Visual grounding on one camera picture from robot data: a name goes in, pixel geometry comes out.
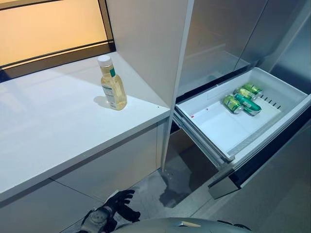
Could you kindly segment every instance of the open drawer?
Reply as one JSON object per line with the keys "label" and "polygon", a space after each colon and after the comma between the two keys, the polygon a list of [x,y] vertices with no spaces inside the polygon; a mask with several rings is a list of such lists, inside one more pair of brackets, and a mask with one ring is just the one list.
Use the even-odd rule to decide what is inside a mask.
{"label": "open drawer", "polygon": [[[264,91],[255,100],[262,111],[256,116],[245,112],[237,115],[231,113],[222,104],[224,96],[248,82]],[[217,198],[225,195],[225,192],[232,192],[232,189],[240,189],[258,170],[259,165],[273,155],[278,135],[289,126],[297,131],[303,125],[305,121],[294,122],[308,109],[310,103],[311,95],[254,68],[176,104],[173,119],[218,168],[219,172],[209,186],[210,193]],[[285,142],[280,140],[278,143],[281,146]],[[271,154],[265,152],[260,155],[260,151],[269,144]],[[261,156],[260,162],[256,162],[257,156]]]}

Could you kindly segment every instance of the bottle label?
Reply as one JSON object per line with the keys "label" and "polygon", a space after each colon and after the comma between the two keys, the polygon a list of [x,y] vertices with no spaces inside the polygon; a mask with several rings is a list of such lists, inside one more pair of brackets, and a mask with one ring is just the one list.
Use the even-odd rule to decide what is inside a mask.
{"label": "bottle label", "polygon": [[116,99],[113,89],[110,86],[103,85],[104,93],[111,107],[116,108]]}
{"label": "bottle label", "polygon": [[112,68],[109,72],[110,72],[111,77],[114,77],[116,75],[114,68]]}

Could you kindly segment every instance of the window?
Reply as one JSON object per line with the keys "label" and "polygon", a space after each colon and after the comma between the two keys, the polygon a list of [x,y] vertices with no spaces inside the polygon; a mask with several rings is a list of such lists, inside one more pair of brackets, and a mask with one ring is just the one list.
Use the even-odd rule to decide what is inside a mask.
{"label": "window", "polygon": [[104,0],[0,0],[0,82],[115,51]]}

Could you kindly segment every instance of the plastic bottle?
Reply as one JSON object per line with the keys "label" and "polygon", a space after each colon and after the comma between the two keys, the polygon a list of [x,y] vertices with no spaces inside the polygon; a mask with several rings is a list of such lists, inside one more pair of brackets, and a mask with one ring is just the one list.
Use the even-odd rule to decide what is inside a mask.
{"label": "plastic bottle", "polygon": [[97,60],[103,74],[102,87],[110,107],[114,110],[123,109],[127,104],[126,94],[122,80],[115,72],[111,57],[101,55]]}

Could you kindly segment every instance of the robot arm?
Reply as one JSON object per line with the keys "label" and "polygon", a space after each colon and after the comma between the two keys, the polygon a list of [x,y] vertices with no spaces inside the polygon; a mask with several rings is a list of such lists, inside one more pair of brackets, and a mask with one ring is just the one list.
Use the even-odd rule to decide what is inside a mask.
{"label": "robot arm", "polygon": [[140,212],[135,212],[126,206],[130,203],[134,193],[134,190],[118,192],[101,207],[89,211],[84,217],[79,233],[109,233],[114,231],[117,222],[113,216],[116,212],[128,221],[139,221]]}

